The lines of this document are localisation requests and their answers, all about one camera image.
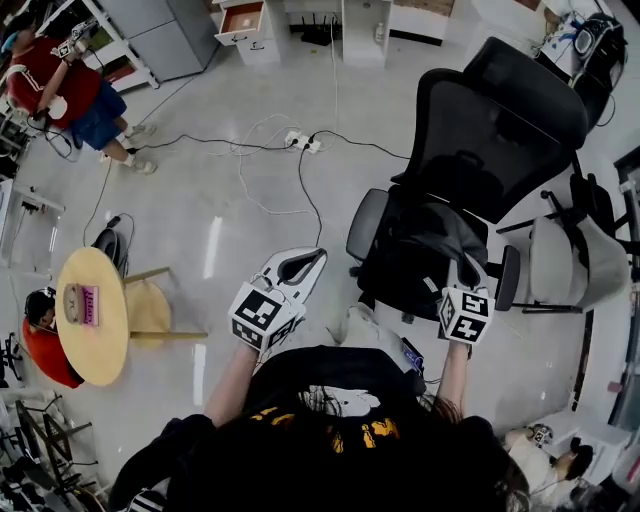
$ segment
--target wooden table leg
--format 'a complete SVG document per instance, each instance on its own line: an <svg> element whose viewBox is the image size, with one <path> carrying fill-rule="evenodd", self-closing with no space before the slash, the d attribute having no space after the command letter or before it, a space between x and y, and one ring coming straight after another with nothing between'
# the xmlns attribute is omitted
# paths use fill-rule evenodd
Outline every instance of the wooden table leg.
<svg viewBox="0 0 640 512"><path fill-rule="evenodd" d="M131 331L132 340L194 340L209 336L206 332L140 332Z"/></svg>
<svg viewBox="0 0 640 512"><path fill-rule="evenodd" d="M143 279L147 279L148 277L163 274L164 272L169 272L169 267L156 268L155 270L149 270L148 272L143 272L142 274L125 277L122 282L127 285L129 283L135 283L136 281L142 281Z"/></svg>

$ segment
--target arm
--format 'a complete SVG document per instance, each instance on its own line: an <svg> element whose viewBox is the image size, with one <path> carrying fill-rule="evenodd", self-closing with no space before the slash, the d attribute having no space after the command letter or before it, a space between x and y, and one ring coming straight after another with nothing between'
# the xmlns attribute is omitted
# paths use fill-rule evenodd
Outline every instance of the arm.
<svg viewBox="0 0 640 512"><path fill-rule="evenodd" d="M256 350L245 343L238 345L204 410L216 427L242 412L257 361Z"/></svg>
<svg viewBox="0 0 640 512"><path fill-rule="evenodd" d="M464 343L450 341L437 397L450 402L462 415L464 415L463 405L468 364L469 351L467 346Z"/></svg>
<svg viewBox="0 0 640 512"><path fill-rule="evenodd" d="M60 89L60 85L62 85L62 81L64 77L67 75L69 71L69 64L65 60L61 60L58 65L58 69L53 74L51 79L47 82L47 85L44 86L42 90L42 96L40 96L40 101L38 102L38 106L36 107L36 112L40 112L49 106L51 100Z"/></svg>

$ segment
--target red shirt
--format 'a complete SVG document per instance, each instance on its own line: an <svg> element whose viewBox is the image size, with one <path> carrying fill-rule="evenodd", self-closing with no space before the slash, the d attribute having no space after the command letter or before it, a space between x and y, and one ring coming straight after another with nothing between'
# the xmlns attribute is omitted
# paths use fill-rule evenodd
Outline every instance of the red shirt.
<svg viewBox="0 0 640 512"><path fill-rule="evenodd" d="M11 65L22 64L26 71L13 73L7 80L9 95L33 115L47 82L60 65L60 58L51 53L63 41L49 37L38 37L33 48L27 53L14 57ZM71 121L87 113L100 90L100 74L88 68L82 60L73 63L56 93L59 98L50 104L52 122L58 128L65 129Z"/></svg>
<svg viewBox="0 0 640 512"><path fill-rule="evenodd" d="M27 342L31 358L47 377L70 388L77 388L82 379L73 370L62 350L60 338L54 332L38 329L31 332L29 322L22 322L22 335Z"/></svg>

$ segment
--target chair armrest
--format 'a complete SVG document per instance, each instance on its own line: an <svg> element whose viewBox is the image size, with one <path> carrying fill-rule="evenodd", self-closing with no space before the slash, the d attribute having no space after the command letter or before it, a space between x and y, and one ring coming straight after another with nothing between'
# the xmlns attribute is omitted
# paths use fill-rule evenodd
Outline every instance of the chair armrest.
<svg viewBox="0 0 640 512"><path fill-rule="evenodd" d="M496 288L496 311L509 311L520 281L520 251L507 245L502 253L502 275Z"/></svg>
<svg viewBox="0 0 640 512"><path fill-rule="evenodd" d="M347 239L347 253L355 259L364 261L367 258L388 201L386 190L372 188L358 206Z"/></svg>

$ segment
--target sneaker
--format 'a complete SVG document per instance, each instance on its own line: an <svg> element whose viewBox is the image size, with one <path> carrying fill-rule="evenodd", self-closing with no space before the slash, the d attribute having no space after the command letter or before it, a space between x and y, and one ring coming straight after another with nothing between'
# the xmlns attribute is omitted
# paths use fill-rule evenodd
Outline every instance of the sneaker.
<svg viewBox="0 0 640 512"><path fill-rule="evenodd" d="M153 174L156 172L158 166L149 160L142 160L141 158L134 158L131 169L136 174Z"/></svg>
<svg viewBox="0 0 640 512"><path fill-rule="evenodd" d="M155 124L138 124L133 127L133 134L125 137L132 146L144 142L156 132Z"/></svg>

